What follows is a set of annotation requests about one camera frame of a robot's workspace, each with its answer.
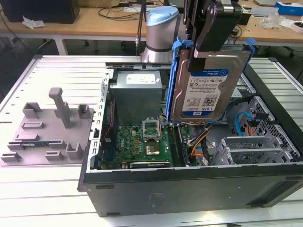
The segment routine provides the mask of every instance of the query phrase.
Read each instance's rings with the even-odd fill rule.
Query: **computer tower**
[[[77,0],[0,0],[0,4],[10,22],[21,22],[24,16],[31,20],[72,24],[80,11]]]

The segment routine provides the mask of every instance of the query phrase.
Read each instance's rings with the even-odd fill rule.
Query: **green circuit board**
[[[183,138],[189,139],[190,133],[189,128],[184,126],[181,128]],[[155,134],[152,127],[146,127],[145,134]],[[171,152],[169,147],[169,137],[167,126],[161,127],[161,139],[159,142],[144,141],[143,139],[143,128],[139,126],[119,126],[118,140],[117,140],[117,151],[115,152],[115,162],[134,162],[134,161],[171,161]]]

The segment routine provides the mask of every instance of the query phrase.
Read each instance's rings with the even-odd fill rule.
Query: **metal case panel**
[[[105,217],[270,207],[301,188],[302,176],[301,165],[206,167],[91,173],[83,185]]]

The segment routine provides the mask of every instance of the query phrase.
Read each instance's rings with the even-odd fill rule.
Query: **metal workbench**
[[[106,61],[135,61],[135,57],[44,56],[34,59],[0,104],[0,153],[23,118],[26,102],[55,108],[48,98],[51,87],[63,88],[70,108],[79,103],[98,103]],[[303,129],[302,86],[279,64],[266,58],[250,65]],[[216,210],[99,218],[86,193],[77,191],[80,165],[0,167],[1,226],[302,226],[303,189],[272,208]]]

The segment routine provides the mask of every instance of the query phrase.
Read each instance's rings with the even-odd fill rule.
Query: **wooden table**
[[[283,2],[299,2],[303,3],[302,0],[285,0]],[[253,1],[240,0],[239,4],[246,7],[260,7],[255,4]],[[291,20],[300,20],[301,17],[297,16],[287,16],[282,15],[287,19]],[[237,40],[237,44],[242,44],[246,42],[247,38],[254,38],[257,43],[256,45],[265,45],[265,46],[303,46],[303,34],[297,33],[290,28],[281,27],[272,28],[272,29],[263,29],[260,24],[261,18],[259,17],[250,17],[248,24],[240,25],[242,28],[243,34]]]
[[[120,17],[133,14],[134,12],[112,12],[109,17]],[[73,24],[45,23],[45,27],[30,29],[22,23],[11,23],[3,17],[9,28],[20,38],[46,38],[54,39],[60,55],[67,55],[64,39],[79,40],[120,40],[134,41],[138,20],[115,21],[98,14],[97,8],[80,8],[80,14]],[[0,36],[14,37],[14,35],[0,22]],[[145,41],[146,25],[143,22],[142,40]]]
[[[257,6],[252,2],[252,0],[240,0],[239,3],[247,7]],[[133,14],[133,12],[110,11],[108,16],[119,17],[129,14]],[[300,17],[286,17],[293,20],[300,19]],[[78,18],[71,25],[46,23],[46,27],[35,28],[34,30],[25,27],[22,23],[10,23],[6,17],[4,18],[9,28],[20,38],[54,39],[60,55],[67,55],[66,45],[64,43],[65,39],[134,41],[138,28],[138,20],[110,20],[101,17],[96,8],[81,8]],[[287,27],[282,27],[281,29],[263,29],[259,26],[260,20],[261,18],[259,17],[251,17],[246,26],[240,26],[243,34],[237,40],[236,44],[244,44],[246,43],[247,38],[252,37],[257,41],[256,45],[303,46],[303,34],[296,33]],[[13,34],[8,31],[2,21],[0,22],[0,36],[14,37]],[[142,26],[143,41],[146,40],[145,37],[146,25],[144,23]]]

